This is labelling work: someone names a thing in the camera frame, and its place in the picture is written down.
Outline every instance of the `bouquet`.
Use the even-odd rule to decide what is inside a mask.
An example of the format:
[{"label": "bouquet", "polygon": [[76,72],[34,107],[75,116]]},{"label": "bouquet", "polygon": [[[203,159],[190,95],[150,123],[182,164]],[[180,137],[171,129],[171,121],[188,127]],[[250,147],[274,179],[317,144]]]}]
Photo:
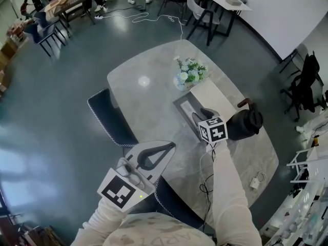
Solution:
[{"label": "bouquet", "polygon": [[182,61],[179,56],[174,58],[177,61],[180,71],[176,74],[176,86],[179,90],[190,89],[203,81],[208,76],[208,67],[204,66],[202,62],[196,61],[193,58],[187,58]]}]

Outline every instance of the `black kettle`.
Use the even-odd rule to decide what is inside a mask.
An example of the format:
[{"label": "black kettle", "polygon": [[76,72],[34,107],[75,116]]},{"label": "black kettle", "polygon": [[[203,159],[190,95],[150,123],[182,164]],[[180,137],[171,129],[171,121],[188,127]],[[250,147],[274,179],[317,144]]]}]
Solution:
[{"label": "black kettle", "polygon": [[244,99],[237,107],[241,108],[246,104],[249,105],[249,110],[239,111],[227,122],[228,138],[231,140],[240,140],[258,134],[263,125],[262,114],[249,98]]}]

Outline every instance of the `flower vase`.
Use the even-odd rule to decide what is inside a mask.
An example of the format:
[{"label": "flower vase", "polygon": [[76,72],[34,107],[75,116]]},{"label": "flower vase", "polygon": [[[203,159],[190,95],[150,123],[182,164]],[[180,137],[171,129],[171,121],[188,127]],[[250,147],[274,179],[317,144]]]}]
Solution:
[{"label": "flower vase", "polygon": [[185,82],[184,84],[180,84],[176,77],[173,78],[173,84],[179,91],[182,92],[190,90],[194,86],[192,82]]}]

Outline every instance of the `white sleeve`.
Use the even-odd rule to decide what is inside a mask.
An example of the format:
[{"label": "white sleeve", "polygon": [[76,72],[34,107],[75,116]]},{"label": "white sleeve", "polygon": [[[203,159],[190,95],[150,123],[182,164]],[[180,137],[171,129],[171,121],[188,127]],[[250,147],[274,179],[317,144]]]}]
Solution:
[{"label": "white sleeve", "polygon": [[83,223],[83,229],[79,229],[72,246],[102,246],[106,238],[115,231],[126,217],[105,199],[101,199],[95,213],[88,222]]},{"label": "white sleeve", "polygon": [[217,245],[261,246],[227,143],[220,143],[215,152],[212,211]]}]

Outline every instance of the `white table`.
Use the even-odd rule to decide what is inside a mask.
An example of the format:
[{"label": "white table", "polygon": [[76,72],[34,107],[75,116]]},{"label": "white table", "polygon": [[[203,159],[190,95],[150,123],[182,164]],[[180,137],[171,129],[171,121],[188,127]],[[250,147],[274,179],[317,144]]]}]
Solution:
[{"label": "white table", "polygon": [[[170,42],[143,52],[111,71],[107,80],[112,91],[112,101],[117,102],[114,106],[118,104],[139,142],[169,140],[176,143],[176,152],[163,172],[163,177],[179,197],[198,216],[204,218],[208,207],[206,196],[199,190],[203,182],[199,174],[199,159],[206,150],[206,144],[199,142],[173,104],[186,94],[178,91],[173,84],[178,71],[173,58],[178,55],[181,59],[193,57],[209,67],[210,80],[214,83],[212,87],[217,87],[216,93],[212,93],[215,89],[211,85],[192,90],[202,105],[219,110],[225,118],[239,110],[237,104],[244,96],[217,65],[187,40]],[[239,141],[228,140],[227,143],[250,206],[276,171],[277,154],[263,127],[258,135]],[[204,176],[213,173],[213,162],[209,154],[204,156],[201,166]],[[249,185],[259,171],[265,172],[268,180],[259,189],[253,190]],[[207,223],[213,225],[212,211]]]},{"label": "white table", "polygon": [[227,29],[226,33],[215,30],[216,33],[227,36],[227,37],[230,34],[230,31],[231,31],[232,25],[233,25],[233,23],[236,19],[237,13],[240,12],[240,11],[251,11],[252,10],[247,5],[245,5],[243,3],[243,1],[241,1],[240,6],[232,6],[232,5],[228,4],[226,0],[212,0],[212,1],[214,1],[216,4],[222,6],[224,9],[226,9],[228,11],[232,11],[232,16],[231,16],[230,23],[229,23],[229,26],[228,26],[228,29]]}]

